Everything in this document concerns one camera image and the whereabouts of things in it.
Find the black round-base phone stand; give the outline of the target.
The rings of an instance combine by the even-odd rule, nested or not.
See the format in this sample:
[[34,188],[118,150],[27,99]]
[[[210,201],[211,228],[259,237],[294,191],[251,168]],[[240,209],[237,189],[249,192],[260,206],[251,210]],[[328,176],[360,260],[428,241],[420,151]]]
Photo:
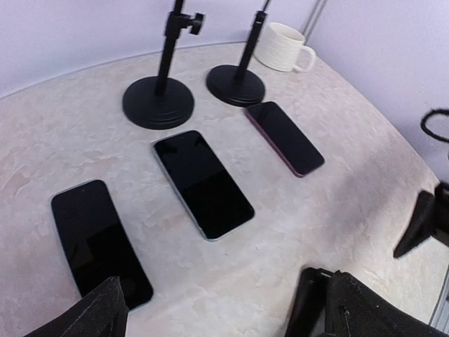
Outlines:
[[122,98],[125,116],[134,124],[151,129],[166,130],[185,123],[194,110],[194,96],[182,82],[170,78],[169,71],[177,40],[182,29],[199,34],[204,15],[182,12],[183,0],[176,0],[169,13],[164,32],[165,41],[156,76],[133,82]]

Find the silver edged black smartphone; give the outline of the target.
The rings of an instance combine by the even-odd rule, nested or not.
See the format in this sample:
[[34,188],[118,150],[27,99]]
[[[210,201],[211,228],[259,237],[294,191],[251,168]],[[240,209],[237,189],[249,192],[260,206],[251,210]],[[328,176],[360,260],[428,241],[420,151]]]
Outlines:
[[208,241],[252,220],[255,210],[198,131],[185,131],[153,144],[162,171]]

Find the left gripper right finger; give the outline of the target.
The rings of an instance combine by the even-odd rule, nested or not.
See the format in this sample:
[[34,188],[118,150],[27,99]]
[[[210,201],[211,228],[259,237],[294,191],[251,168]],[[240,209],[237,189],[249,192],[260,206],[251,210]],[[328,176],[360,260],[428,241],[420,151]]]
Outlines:
[[348,272],[318,270],[325,287],[320,336],[445,336],[377,295]]

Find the purple edged black smartphone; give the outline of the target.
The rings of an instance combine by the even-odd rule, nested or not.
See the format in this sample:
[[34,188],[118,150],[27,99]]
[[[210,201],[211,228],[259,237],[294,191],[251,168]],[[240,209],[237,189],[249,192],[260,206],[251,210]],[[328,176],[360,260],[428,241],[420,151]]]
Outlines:
[[325,164],[319,150],[275,102],[251,105],[245,115],[295,176],[306,176]]

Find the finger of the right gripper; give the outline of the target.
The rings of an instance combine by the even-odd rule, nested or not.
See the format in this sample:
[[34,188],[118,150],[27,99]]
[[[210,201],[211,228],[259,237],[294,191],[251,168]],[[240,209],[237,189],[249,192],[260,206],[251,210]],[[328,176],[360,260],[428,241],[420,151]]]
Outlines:
[[440,182],[434,193],[421,190],[408,227],[393,252],[400,258],[433,237],[448,246],[448,183]]

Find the left gripper left finger seen under phone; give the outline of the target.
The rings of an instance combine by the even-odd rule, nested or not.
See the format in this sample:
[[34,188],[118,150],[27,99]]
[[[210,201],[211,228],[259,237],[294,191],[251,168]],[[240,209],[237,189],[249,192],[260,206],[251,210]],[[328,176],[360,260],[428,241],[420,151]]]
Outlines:
[[118,277],[109,277],[66,312],[29,336],[124,336],[128,319]]

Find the black folding phone stand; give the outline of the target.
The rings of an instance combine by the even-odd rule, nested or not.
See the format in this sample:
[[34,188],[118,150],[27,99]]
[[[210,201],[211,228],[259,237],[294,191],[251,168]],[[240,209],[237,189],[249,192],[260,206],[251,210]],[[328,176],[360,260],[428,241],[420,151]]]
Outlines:
[[332,276],[322,268],[306,267],[301,271],[285,336],[325,333],[327,286]]

